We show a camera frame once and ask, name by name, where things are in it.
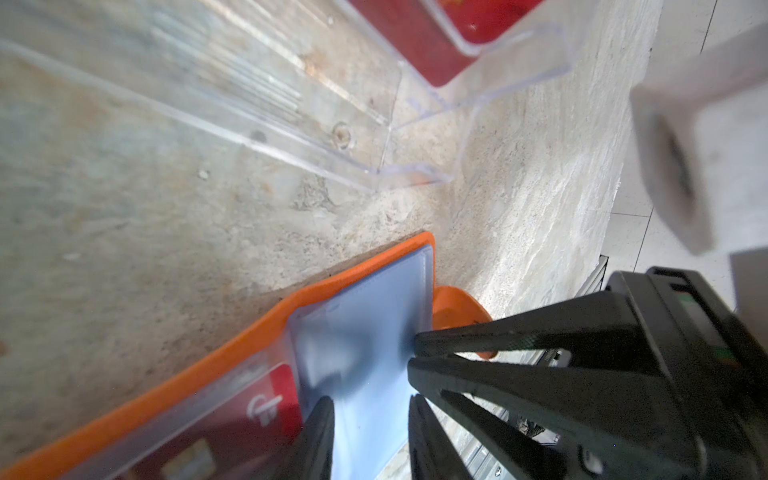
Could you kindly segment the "orange card holder wallet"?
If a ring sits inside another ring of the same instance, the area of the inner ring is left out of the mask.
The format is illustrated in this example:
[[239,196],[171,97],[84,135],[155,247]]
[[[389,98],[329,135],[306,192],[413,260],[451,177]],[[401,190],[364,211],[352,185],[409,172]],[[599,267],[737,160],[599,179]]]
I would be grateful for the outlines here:
[[7,479],[373,479],[407,442],[415,336],[490,321],[409,239],[281,300],[186,371],[4,472]]

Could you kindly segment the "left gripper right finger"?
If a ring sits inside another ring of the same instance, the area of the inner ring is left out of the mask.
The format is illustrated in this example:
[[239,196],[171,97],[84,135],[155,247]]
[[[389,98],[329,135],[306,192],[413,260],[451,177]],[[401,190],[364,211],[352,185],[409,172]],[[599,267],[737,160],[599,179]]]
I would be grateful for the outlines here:
[[413,479],[473,479],[421,394],[410,399],[408,444]]

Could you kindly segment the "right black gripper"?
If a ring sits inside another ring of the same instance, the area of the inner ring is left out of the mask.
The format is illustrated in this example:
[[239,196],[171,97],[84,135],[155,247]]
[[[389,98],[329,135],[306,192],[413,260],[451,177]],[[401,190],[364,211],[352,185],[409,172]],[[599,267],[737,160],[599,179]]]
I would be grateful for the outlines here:
[[[516,479],[766,478],[767,356],[737,316],[692,270],[617,271],[607,287],[420,333],[408,379]],[[652,360],[645,335],[692,433],[661,378],[622,372]],[[436,358],[525,350],[608,370]]]

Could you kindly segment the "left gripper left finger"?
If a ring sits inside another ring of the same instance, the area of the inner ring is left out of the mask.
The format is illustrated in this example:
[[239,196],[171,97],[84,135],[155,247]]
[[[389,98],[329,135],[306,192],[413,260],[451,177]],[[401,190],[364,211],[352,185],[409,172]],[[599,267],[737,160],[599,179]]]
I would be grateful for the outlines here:
[[332,477],[335,406],[329,396],[315,404],[299,436],[281,457],[272,479],[329,480]]

